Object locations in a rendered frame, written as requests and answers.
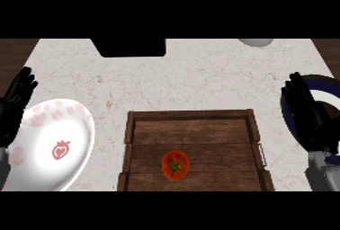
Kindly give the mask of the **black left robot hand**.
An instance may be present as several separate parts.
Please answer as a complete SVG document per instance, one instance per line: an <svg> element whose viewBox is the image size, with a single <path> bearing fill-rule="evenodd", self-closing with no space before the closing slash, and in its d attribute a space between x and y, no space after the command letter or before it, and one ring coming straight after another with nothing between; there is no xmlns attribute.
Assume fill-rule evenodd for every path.
<svg viewBox="0 0 340 230"><path fill-rule="evenodd" d="M16 138L23 110L37 85L32 69L25 66L0 97L0 147L7 147Z"/></svg>

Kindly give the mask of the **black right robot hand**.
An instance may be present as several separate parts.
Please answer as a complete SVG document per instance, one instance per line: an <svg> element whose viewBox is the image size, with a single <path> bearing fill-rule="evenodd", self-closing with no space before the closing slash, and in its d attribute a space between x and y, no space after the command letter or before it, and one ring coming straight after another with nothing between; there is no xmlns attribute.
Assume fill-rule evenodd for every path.
<svg viewBox="0 0 340 230"><path fill-rule="evenodd" d="M338 154L340 116L331 118L324 106L316 103L307 83L298 72L281 88L287 105L294 117L294 128L301 147L309 151Z"/></svg>

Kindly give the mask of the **white plate with pink strawberry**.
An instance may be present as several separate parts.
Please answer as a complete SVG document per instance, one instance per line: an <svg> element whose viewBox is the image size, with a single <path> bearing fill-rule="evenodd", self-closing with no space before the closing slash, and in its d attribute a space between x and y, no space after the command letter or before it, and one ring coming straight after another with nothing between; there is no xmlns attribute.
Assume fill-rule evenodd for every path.
<svg viewBox="0 0 340 230"><path fill-rule="evenodd" d="M65 191L86 167L94 135L93 117L78 101L53 99L34 105L7 148L3 191Z"/></svg>

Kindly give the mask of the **brown wooden tray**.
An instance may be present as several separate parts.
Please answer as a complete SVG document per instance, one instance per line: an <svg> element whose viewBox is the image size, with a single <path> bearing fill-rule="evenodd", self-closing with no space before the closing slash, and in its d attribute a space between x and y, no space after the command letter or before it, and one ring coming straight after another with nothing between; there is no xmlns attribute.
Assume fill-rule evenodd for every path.
<svg viewBox="0 0 340 230"><path fill-rule="evenodd" d="M131 111L118 191L272 191L254 111ZM179 181L164 176L173 150L189 161Z"/></svg>

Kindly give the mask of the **red tomato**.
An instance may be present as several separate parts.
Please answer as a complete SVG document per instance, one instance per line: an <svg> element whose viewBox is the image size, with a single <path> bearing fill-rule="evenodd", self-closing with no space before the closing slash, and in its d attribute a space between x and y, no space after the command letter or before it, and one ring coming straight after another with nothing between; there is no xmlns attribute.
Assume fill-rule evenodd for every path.
<svg viewBox="0 0 340 230"><path fill-rule="evenodd" d="M177 150L170 150L162 157L162 173L170 181L180 181L189 172L189 158Z"/></svg>

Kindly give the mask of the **grey round object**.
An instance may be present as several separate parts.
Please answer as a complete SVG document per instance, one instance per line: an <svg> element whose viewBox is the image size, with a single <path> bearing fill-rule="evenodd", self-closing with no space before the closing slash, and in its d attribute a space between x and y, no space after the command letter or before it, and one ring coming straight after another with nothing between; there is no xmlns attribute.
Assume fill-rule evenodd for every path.
<svg viewBox="0 0 340 230"><path fill-rule="evenodd" d="M241 42L250 46L250 47L257 47L263 48L272 43L273 39L241 39Z"/></svg>

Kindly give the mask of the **black appliance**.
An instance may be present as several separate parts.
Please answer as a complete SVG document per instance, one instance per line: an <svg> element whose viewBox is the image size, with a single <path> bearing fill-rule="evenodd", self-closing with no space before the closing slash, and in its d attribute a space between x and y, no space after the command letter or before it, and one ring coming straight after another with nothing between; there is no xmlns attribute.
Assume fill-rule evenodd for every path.
<svg viewBox="0 0 340 230"><path fill-rule="evenodd" d="M162 57L165 39L91 39L105 58Z"/></svg>

